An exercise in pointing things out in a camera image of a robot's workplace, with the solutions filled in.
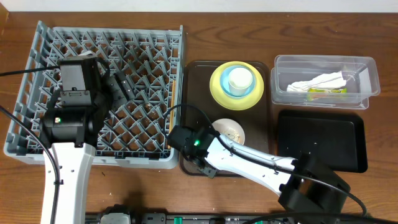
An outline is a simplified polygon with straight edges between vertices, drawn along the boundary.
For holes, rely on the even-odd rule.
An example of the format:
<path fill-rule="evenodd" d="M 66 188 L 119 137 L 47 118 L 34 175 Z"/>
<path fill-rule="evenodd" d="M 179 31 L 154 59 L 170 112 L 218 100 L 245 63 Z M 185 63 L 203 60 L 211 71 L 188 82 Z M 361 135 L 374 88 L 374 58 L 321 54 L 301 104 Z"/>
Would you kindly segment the pink bowl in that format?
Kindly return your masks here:
<path fill-rule="evenodd" d="M 216 131 L 221 134 L 222 140 L 232 146 L 233 144 L 244 145 L 245 133 L 242 126 L 236 121 L 222 118 L 212 123 Z"/>

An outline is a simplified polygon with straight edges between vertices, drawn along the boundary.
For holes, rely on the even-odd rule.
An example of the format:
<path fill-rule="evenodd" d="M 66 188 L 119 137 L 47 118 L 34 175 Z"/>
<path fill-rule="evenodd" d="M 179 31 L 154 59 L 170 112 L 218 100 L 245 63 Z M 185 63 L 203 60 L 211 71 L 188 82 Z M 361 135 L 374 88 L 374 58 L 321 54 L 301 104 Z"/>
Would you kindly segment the wooden chopstick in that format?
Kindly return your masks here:
<path fill-rule="evenodd" d="M 171 103 L 170 103 L 171 107 L 175 106 L 176 84 L 177 84 L 177 81 L 174 80 L 173 83 L 172 83 L 172 99 L 171 99 Z M 168 134 L 171 133 L 173 126 L 174 126 L 174 109 L 170 109 L 169 133 Z"/>

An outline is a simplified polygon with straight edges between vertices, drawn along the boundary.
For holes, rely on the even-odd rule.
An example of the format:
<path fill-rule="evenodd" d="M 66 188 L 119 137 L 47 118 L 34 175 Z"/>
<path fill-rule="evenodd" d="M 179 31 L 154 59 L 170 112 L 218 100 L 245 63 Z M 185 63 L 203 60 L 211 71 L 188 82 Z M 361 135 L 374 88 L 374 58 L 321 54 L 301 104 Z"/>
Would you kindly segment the white plastic cup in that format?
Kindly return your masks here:
<path fill-rule="evenodd" d="M 238 97 L 247 95 L 252 81 L 250 70 L 244 67 L 233 68 L 228 75 L 229 92 Z"/>

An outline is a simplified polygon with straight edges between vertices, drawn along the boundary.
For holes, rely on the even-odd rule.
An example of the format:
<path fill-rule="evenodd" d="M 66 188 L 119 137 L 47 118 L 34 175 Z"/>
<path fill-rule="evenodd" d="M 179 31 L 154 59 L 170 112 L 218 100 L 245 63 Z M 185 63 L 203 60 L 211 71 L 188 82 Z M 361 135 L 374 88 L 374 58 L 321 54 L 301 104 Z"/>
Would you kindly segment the green yellow snack wrapper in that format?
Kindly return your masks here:
<path fill-rule="evenodd" d="M 340 89 L 310 88 L 308 90 L 307 100 L 313 101 L 319 98 L 324 98 L 323 93 L 347 93 L 347 89 L 346 88 L 340 88 Z"/>

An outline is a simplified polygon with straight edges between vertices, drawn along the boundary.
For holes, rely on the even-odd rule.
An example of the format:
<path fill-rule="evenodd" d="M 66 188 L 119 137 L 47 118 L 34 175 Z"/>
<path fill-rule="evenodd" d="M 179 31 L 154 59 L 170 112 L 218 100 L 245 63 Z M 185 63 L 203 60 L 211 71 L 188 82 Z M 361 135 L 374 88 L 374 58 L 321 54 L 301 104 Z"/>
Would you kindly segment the white napkin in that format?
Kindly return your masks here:
<path fill-rule="evenodd" d="M 335 73 L 324 73 L 309 81 L 293 82 L 287 86 L 287 91 L 307 92 L 311 88 L 316 89 L 337 89 L 344 87 L 346 80 L 343 78 L 342 71 Z"/>

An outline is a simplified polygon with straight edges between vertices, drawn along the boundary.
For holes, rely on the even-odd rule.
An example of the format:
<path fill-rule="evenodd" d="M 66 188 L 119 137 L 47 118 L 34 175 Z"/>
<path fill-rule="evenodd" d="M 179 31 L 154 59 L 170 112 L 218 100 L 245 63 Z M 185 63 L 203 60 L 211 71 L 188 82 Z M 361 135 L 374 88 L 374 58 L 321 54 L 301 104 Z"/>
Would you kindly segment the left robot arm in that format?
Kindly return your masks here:
<path fill-rule="evenodd" d="M 40 119 L 46 150 L 41 223 L 84 223 L 86 195 L 98 135 L 111 110 L 128 101 L 119 74 L 94 55 L 59 61 L 62 87 Z"/>

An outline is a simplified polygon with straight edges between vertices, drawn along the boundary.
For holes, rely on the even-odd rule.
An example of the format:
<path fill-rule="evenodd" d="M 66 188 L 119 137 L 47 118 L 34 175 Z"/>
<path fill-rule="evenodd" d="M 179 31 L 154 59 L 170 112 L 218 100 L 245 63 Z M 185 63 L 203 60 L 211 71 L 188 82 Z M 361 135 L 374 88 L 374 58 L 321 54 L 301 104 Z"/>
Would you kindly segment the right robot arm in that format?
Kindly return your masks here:
<path fill-rule="evenodd" d="M 278 195 L 288 212 L 298 212 L 301 223 L 335 223 L 326 213 L 341 212 L 350 186 L 310 154 L 299 159 L 251 149 L 211 128 L 194 131 L 176 126 L 167 143 L 198 167 L 238 174 Z"/>

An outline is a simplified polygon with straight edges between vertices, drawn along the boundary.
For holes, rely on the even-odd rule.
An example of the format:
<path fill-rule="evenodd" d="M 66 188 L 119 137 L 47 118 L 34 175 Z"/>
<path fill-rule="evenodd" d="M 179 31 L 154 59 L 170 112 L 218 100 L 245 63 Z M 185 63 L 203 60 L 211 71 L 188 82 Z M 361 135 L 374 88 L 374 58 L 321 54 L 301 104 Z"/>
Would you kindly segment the grey plastic dish rack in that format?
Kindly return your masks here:
<path fill-rule="evenodd" d="M 14 107 L 14 115 L 33 132 L 62 79 L 56 63 L 92 54 L 110 74 L 124 72 L 135 98 L 111 110 L 98 136 L 94 164 L 127 168 L 172 169 L 178 154 L 165 142 L 169 130 L 172 83 L 175 105 L 182 98 L 183 30 L 48 27 L 37 24 Z"/>

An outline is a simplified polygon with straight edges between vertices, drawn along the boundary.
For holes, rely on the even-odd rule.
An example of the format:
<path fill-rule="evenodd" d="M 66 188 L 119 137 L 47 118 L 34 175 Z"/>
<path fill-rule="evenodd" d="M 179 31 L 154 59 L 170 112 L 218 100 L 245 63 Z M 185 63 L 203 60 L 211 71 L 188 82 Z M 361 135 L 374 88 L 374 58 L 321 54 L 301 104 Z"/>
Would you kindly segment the yellow plate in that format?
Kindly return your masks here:
<path fill-rule="evenodd" d="M 220 84 L 221 72 L 227 67 L 232 65 L 245 66 L 249 68 L 255 75 L 256 86 L 254 87 L 254 90 L 244 98 L 232 98 L 228 96 L 221 88 Z M 261 99 L 264 93 L 264 89 L 265 89 L 264 80 L 259 71 L 256 68 L 254 68 L 252 65 L 245 62 L 232 61 L 232 62 L 223 63 L 216 68 L 216 70 L 212 73 L 210 78 L 210 92 L 212 97 L 219 105 L 229 110 L 239 111 L 253 107 Z"/>

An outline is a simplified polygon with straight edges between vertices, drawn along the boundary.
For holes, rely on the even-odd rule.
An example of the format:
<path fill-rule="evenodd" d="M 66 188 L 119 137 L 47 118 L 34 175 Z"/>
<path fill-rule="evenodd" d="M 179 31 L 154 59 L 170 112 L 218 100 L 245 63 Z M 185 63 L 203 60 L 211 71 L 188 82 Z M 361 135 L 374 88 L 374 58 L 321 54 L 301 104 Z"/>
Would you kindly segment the brown serving tray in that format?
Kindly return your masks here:
<path fill-rule="evenodd" d="M 233 111 L 219 105 L 211 96 L 210 77 L 223 61 L 197 60 L 185 67 L 182 102 L 204 111 L 210 121 L 228 118 L 239 123 L 245 133 L 244 145 L 261 152 L 274 152 L 274 131 L 271 108 L 270 70 L 261 62 L 249 62 L 261 74 L 265 90 L 262 98 L 252 108 Z"/>

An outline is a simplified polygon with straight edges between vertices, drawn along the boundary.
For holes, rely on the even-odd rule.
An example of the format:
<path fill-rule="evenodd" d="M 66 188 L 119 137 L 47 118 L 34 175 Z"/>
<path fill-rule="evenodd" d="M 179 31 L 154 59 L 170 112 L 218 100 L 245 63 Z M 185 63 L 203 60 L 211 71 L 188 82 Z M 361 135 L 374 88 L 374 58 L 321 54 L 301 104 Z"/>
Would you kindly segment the light blue bowl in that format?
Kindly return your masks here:
<path fill-rule="evenodd" d="M 221 88 L 222 88 L 222 90 L 223 90 L 228 96 L 230 96 L 230 97 L 232 97 L 232 98 L 244 98 L 244 97 L 248 96 L 248 94 L 250 94 L 250 93 L 254 90 L 254 87 L 256 86 L 255 75 L 254 75 L 254 73 L 253 73 L 249 68 L 247 68 L 248 70 L 251 71 L 252 76 L 253 76 L 252 85 L 250 86 L 247 95 L 240 96 L 240 97 L 238 97 L 238 96 L 233 96 L 233 95 L 229 92 L 228 75 L 229 75 L 230 71 L 231 71 L 233 68 L 236 68 L 236 67 L 244 67 L 244 68 L 247 68 L 247 67 L 242 66 L 242 65 L 232 65 L 232 66 L 229 66 L 229 67 L 227 67 L 226 69 L 224 69 L 224 70 L 221 72 L 221 78 L 220 78 Z"/>

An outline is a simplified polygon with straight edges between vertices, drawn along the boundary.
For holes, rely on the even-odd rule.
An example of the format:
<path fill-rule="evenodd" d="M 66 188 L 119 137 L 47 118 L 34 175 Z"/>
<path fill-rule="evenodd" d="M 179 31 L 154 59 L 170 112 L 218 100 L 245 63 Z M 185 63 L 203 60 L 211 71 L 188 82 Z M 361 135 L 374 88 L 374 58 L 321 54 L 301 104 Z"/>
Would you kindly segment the black tray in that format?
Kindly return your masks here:
<path fill-rule="evenodd" d="M 283 110 L 277 122 L 277 155 L 314 155 L 331 169 L 368 169 L 364 121 L 356 114 Z"/>

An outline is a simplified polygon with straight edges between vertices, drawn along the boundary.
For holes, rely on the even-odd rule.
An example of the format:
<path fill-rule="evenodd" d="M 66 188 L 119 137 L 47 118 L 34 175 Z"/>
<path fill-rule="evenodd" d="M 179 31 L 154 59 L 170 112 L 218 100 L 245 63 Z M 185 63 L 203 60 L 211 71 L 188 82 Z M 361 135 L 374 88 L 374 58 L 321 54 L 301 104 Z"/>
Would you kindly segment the clear plastic bin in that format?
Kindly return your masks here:
<path fill-rule="evenodd" d="M 342 71 L 347 93 L 323 93 L 307 100 L 308 92 L 287 91 L 293 82 Z M 371 57 L 341 55 L 279 55 L 271 70 L 272 102 L 277 105 L 365 110 L 369 97 L 381 92 L 376 62 Z"/>

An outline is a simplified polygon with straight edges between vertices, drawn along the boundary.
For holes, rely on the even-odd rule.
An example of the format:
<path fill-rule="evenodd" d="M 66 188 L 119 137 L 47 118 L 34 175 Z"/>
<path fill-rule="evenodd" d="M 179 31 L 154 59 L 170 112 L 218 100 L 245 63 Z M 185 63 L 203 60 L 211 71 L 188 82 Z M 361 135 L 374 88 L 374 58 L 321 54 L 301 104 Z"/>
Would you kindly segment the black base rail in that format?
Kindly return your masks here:
<path fill-rule="evenodd" d="M 134 210 L 126 205 L 115 204 L 99 213 L 86 213 L 85 223 L 130 223 L 130 224 L 242 224 L 251 223 L 300 223 L 293 217 L 269 218 L 268 215 L 245 215 L 227 213 L 169 213 L 163 209 Z"/>

